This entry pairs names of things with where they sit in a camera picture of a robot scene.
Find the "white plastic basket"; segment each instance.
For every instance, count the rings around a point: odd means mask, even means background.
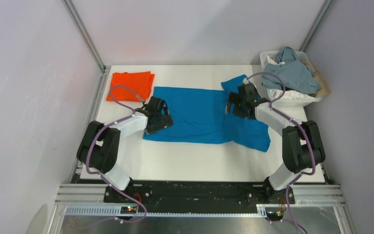
[[[260,62],[262,63],[262,69],[266,67],[267,64],[267,56],[269,56],[272,60],[275,60],[276,54],[279,52],[279,50],[270,50],[270,51],[264,51],[260,53]],[[309,61],[309,57],[307,54],[303,51],[296,51],[296,54],[299,56],[299,59],[301,62],[303,61]],[[267,89],[267,96],[269,97],[270,100],[273,100],[273,90],[272,89]],[[275,101],[274,105],[275,106],[287,106],[287,107],[292,107],[292,106],[306,106],[312,102],[320,101],[322,100],[322,97],[307,97],[307,98],[302,98],[302,99],[279,99]]]

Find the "white wall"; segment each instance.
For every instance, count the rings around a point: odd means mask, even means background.
[[[360,234],[374,233],[374,1],[337,0],[308,49],[332,93],[308,108]]]
[[[25,233],[44,204],[48,216],[97,76],[61,0],[0,1],[0,234]]]
[[[299,48],[323,0],[75,0],[104,63],[258,64]]]

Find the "blue cloth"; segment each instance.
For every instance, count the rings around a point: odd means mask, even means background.
[[[174,125],[144,139],[167,142],[221,144],[234,141],[266,152],[270,145],[267,125],[257,120],[225,114],[230,91],[237,92],[245,75],[222,83],[224,91],[155,87],[154,96],[166,100]]]
[[[319,83],[312,77],[312,69],[300,62],[296,52],[285,47],[276,55],[276,62],[285,62],[285,65],[266,64],[265,72],[270,72],[281,78],[284,86],[304,94],[315,94],[320,88]],[[262,85],[269,89],[280,89],[279,80],[270,75],[262,75]]]

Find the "orange cloth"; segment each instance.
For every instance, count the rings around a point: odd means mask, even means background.
[[[150,97],[154,74],[151,72],[137,73],[113,73],[110,88],[116,85],[124,85],[134,90],[142,99]],[[138,98],[125,88],[115,88],[112,95],[117,101],[139,101]],[[108,94],[107,101],[112,101]]]

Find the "gray cloth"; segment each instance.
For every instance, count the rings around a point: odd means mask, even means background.
[[[292,48],[285,47],[276,55],[276,62],[282,61],[285,62],[283,66],[266,64],[264,71],[280,77],[286,88],[304,94],[315,94],[318,91],[320,85],[312,77],[312,69],[299,61],[298,55]],[[270,75],[262,75],[262,85],[269,89],[282,90],[280,81]]]

